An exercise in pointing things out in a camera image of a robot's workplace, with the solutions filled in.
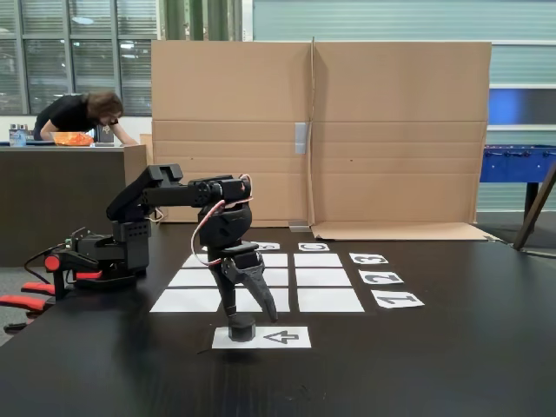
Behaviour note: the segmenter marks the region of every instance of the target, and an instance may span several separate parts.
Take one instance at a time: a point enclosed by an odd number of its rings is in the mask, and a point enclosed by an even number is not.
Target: cardboard backdrop
[[[155,163],[180,163],[186,179],[251,174],[258,226],[309,220],[324,238],[484,239],[465,223],[491,45],[312,46],[154,42]],[[173,208],[168,219],[194,222],[196,211]]]

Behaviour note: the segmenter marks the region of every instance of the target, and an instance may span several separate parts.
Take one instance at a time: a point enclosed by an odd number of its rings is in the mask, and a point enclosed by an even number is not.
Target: tape
[[[305,122],[297,122],[295,124],[295,153],[305,154],[307,151],[307,128]]]

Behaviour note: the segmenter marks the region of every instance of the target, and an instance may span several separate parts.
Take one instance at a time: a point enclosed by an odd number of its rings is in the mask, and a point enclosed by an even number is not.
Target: pink cable
[[[240,175],[240,179],[241,178],[247,178],[249,180],[249,183],[251,184],[251,193],[249,195],[248,198],[244,199],[244,200],[240,200],[238,202],[231,202],[230,204],[227,204],[224,206],[224,208],[228,209],[230,207],[234,207],[236,204],[241,204],[242,202],[250,202],[251,200],[253,200],[253,182],[251,181],[251,176],[249,174],[241,174]],[[204,266],[206,267],[210,267],[212,265],[216,265],[220,262],[222,262],[222,258],[218,258],[215,259],[214,261],[211,262],[204,262],[201,261],[201,258],[199,258],[199,256],[197,256],[197,253],[195,252],[195,236],[197,235],[197,233],[199,233],[199,230],[201,230],[202,225],[205,224],[207,222],[207,220],[209,219],[209,217],[211,215],[213,215],[215,213],[215,211],[217,209],[219,209],[222,205],[224,205],[226,202],[224,200],[220,200],[217,204],[215,204],[215,206],[209,210],[209,212],[204,216],[204,218],[199,222],[199,224],[197,225],[195,231],[193,232],[193,235],[191,236],[191,253],[193,254],[193,256],[195,258],[197,258],[197,260],[202,263]]]

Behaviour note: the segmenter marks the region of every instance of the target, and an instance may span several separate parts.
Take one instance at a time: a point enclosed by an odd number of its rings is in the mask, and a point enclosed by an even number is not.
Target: man
[[[136,145],[118,124],[122,113],[122,101],[111,91],[62,96],[36,117],[33,136],[36,141],[51,141],[54,132],[88,132],[96,126],[110,126],[122,144]]]

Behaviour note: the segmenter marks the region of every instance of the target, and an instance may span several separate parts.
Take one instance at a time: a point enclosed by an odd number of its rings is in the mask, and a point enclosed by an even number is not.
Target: wall
[[[27,124],[30,129],[35,125],[36,116],[0,116],[0,142],[8,141],[10,124]],[[151,117],[122,117],[120,124],[128,134],[140,142],[141,133],[152,133]]]

